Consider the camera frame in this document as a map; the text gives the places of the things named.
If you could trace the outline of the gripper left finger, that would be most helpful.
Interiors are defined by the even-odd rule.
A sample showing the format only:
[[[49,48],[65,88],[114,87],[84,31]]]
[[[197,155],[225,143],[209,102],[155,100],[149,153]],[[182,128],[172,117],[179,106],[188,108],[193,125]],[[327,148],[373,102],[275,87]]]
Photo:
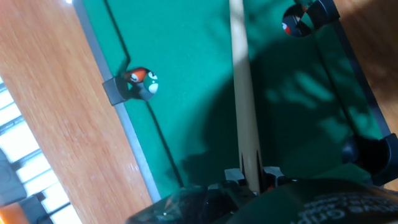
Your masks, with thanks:
[[[226,169],[226,180],[208,186],[205,211],[208,218],[224,218],[243,208],[257,193],[249,189],[243,173],[238,169]]]

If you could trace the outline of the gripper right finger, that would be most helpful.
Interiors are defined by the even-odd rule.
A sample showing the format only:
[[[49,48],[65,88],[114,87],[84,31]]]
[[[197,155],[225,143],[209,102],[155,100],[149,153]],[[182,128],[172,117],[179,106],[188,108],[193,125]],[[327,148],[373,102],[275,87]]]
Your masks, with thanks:
[[[267,189],[273,189],[288,182],[288,178],[282,173],[280,167],[267,166],[263,168],[263,171]]]

